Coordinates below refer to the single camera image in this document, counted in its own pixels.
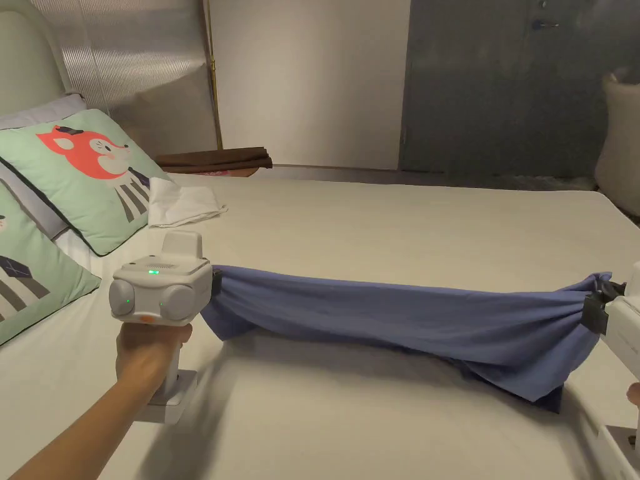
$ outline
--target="white wall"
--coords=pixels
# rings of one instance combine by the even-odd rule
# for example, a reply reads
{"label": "white wall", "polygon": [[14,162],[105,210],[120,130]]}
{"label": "white wall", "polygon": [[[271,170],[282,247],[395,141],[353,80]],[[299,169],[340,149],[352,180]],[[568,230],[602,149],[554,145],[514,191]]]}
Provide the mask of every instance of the white wall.
{"label": "white wall", "polygon": [[410,0],[211,0],[225,148],[397,168]]}

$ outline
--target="blue cloth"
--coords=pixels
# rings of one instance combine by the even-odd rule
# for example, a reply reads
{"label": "blue cloth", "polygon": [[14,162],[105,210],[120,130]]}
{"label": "blue cloth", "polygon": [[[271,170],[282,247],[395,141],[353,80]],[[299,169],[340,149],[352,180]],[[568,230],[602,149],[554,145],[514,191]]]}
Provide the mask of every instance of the blue cloth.
{"label": "blue cloth", "polygon": [[306,340],[396,346],[451,359],[488,383],[536,402],[557,392],[598,336],[580,324],[598,279],[554,292],[489,293],[344,282],[238,267],[202,311],[227,340],[261,327]]}

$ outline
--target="headboard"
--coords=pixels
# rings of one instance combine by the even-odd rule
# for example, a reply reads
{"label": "headboard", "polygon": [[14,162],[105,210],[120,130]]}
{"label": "headboard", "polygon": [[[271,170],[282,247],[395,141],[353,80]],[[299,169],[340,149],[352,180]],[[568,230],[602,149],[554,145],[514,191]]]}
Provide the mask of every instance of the headboard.
{"label": "headboard", "polygon": [[0,115],[71,90],[54,31],[29,0],[0,0]]}

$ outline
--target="pillow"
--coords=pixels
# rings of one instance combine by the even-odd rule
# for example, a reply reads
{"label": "pillow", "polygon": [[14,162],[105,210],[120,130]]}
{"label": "pillow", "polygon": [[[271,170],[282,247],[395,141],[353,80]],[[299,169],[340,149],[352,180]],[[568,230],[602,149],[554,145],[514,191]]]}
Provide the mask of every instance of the pillow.
{"label": "pillow", "polygon": [[99,285],[0,186],[0,344]]}
{"label": "pillow", "polygon": [[102,276],[102,260],[73,231],[61,233],[54,241],[67,257],[96,276]]}
{"label": "pillow", "polygon": [[[11,115],[0,116],[0,130],[21,128],[42,122],[61,120],[79,111],[86,110],[80,95],[67,95],[37,108],[31,108]],[[49,238],[55,238],[68,225],[38,195],[26,186],[13,172],[0,164],[0,182],[4,183],[21,204],[27,215]]]}
{"label": "pillow", "polygon": [[0,130],[19,129],[62,120],[82,110],[86,110],[86,103],[79,93],[73,93],[36,108],[0,116]]}
{"label": "pillow", "polygon": [[168,179],[100,110],[0,131],[0,162],[48,199],[98,255],[147,224],[149,177]]}

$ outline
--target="folded white cloth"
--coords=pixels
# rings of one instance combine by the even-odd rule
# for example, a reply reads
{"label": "folded white cloth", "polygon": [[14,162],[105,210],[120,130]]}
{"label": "folded white cloth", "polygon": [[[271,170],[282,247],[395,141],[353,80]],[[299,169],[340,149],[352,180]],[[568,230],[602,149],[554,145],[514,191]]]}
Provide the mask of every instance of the folded white cloth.
{"label": "folded white cloth", "polygon": [[177,227],[206,220],[227,211],[218,204],[213,190],[207,187],[180,187],[164,179],[150,181],[150,227]]}

